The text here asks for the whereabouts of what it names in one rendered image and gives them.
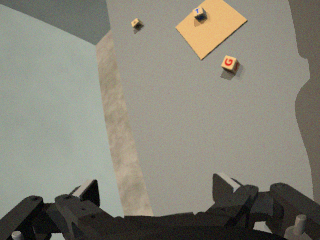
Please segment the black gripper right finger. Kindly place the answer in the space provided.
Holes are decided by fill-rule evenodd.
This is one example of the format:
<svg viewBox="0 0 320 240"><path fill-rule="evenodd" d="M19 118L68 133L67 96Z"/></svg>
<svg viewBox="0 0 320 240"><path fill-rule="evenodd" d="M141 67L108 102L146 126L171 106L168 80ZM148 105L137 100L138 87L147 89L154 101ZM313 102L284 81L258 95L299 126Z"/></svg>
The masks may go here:
<svg viewBox="0 0 320 240"><path fill-rule="evenodd" d="M318 203L285 183L270 185L270 191L258 191L257 186L242 185L224 173L215 173L212 188L215 203L206 212L194 215L185 226L253 229L255 222L266 221L273 234L288 240L320 240Z"/></svg>

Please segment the wooden block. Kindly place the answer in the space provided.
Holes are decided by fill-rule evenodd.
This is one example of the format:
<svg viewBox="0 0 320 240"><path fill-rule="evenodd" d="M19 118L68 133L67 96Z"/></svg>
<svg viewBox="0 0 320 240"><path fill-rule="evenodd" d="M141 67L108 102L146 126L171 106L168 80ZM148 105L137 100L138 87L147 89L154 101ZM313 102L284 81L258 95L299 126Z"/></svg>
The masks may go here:
<svg viewBox="0 0 320 240"><path fill-rule="evenodd" d="M194 15L195 19L196 19L198 22L207 19L207 13L206 13L206 11L203 9L202 6L194 9L194 10L193 10L193 15Z"/></svg>
<svg viewBox="0 0 320 240"><path fill-rule="evenodd" d="M139 30L143 26L142 21L140 21L138 18L136 18L131 24L132 24L133 28L135 28L137 30Z"/></svg>
<svg viewBox="0 0 320 240"><path fill-rule="evenodd" d="M224 61L221 65L221 67L232 74L236 74L237 70L240 66L239 61L236 58L230 57L230 56L225 56Z"/></svg>

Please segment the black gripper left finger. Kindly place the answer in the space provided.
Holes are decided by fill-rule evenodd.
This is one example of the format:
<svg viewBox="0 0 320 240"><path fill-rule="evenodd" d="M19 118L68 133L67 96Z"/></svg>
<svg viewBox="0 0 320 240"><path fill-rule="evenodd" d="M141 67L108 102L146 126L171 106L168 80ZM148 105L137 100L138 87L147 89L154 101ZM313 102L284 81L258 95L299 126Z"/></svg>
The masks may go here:
<svg viewBox="0 0 320 240"><path fill-rule="evenodd" d="M50 240L51 233L62 233L65 240L73 240L84 234L92 238L138 230L126 219L112 217L99 207L95 179L87 179L69 195L55 197L55 203L44 203L42 197L32 195L0 219L0 240Z"/></svg>

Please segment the tan flat mat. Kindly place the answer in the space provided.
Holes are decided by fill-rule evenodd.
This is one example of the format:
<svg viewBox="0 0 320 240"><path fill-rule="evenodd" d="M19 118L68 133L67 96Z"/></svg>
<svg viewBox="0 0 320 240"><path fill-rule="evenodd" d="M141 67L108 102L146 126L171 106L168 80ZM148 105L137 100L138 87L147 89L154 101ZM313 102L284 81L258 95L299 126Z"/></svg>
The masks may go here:
<svg viewBox="0 0 320 240"><path fill-rule="evenodd" d="M207 19L198 22L192 12L176 29L203 60L248 20L223 0L205 0L200 6Z"/></svg>

